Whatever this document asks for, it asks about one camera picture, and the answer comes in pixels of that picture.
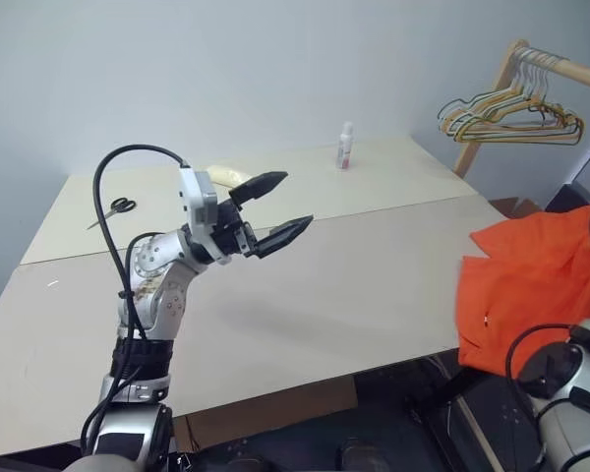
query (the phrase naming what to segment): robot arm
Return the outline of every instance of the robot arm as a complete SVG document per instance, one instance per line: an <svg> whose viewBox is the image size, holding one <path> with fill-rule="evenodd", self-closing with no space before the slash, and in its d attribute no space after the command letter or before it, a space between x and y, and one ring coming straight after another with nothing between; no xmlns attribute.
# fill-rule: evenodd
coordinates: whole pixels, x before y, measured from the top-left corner
<svg viewBox="0 0 590 472"><path fill-rule="evenodd" d="M270 192L286 177L285 172L255 177L232 189L230 199L220 204L206 172L182 166L180 174L179 196L188 223L166 234L139 238L129 249L133 303L144 337L140 338L135 327L130 335L133 321L127 298L121 297L116 345L111 368L102 382L101 400L108 397L115 380L120 378L121 382L108 408L98 413L97 424L88 429L87 444L91 447L86 453L90 457L67 470L107 470L105 464L118 461L118 455L135 470L163 469L172 434L172 412L160 401L168 394L168 367L190 282L213 262L229 263L232 254L263 258L283 248L313 219L306 216L288 221L258 241L240 216L242 204ZM115 469L109 465L108 470Z"/></svg>
<svg viewBox="0 0 590 472"><path fill-rule="evenodd" d="M529 395L553 470L590 471L590 319L525 363L518 384Z"/></svg>

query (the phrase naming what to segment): black scissors handle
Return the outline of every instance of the black scissors handle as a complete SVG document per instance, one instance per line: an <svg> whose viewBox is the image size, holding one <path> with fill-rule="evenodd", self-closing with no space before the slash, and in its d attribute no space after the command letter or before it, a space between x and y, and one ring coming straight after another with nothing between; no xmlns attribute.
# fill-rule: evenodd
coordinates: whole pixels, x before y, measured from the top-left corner
<svg viewBox="0 0 590 472"><path fill-rule="evenodd" d="M136 207L135 200L129 200L126 197L121 197L111 203L111 209L117 213L126 213Z"/></svg>

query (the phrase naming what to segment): clothes rack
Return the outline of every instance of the clothes rack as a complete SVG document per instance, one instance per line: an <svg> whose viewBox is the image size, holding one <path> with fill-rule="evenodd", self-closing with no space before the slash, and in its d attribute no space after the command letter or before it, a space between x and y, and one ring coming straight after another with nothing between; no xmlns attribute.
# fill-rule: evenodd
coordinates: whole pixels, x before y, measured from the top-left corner
<svg viewBox="0 0 590 472"><path fill-rule="evenodd" d="M534 50L543 52L545 54L550 54L560 60L555 62L555 64L547 65L546 60L537 60L536 55L523 54L523 52L527 50ZM530 47L529 43L524 39L516 39L512 44L509 45L509 48L502 59L499 73L496 80L494 81L494 90L504 89L509 86L511 80L513 79L515 69L520 61L533 64L544 70L554 72L563 77L567 77L587 87L590 87L590 67L577 64L568 59L557 56L556 54ZM468 169L472 165L472 162L474 161L480 146L480 143L466 143L463 145L461 148L461 153L454 164L453 170L456 175L461 178L465 177L465 174L467 174Z"/></svg>

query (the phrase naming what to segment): small bottle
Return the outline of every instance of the small bottle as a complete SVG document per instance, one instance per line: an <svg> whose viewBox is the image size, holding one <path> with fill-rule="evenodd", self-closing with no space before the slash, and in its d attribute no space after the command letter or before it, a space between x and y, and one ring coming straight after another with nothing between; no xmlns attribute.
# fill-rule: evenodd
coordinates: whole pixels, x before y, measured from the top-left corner
<svg viewBox="0 0 590 472"><path fill-rule="evenodd" d="M350 154L352 153L352 143L354 126L350 121L343 123L343 132L338 139L338 156L336 157L336 168L347 169L350 166Z"/></svg>

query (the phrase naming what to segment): orange cloth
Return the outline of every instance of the orange cloth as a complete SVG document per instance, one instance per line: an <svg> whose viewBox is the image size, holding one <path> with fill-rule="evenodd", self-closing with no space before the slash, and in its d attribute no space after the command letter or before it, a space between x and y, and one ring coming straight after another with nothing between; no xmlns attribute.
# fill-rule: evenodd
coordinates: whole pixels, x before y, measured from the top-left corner
<svg viewBox="0 0 590 472"><path fill-rule="evenodd" d="M471 234L490 256L465 257L457 291L459 364L504 375L511 342L544 323L590 318L590 206L534 213ZM512 372L540 347L565 340L565 329L543 329L517 347Z"/></svg>

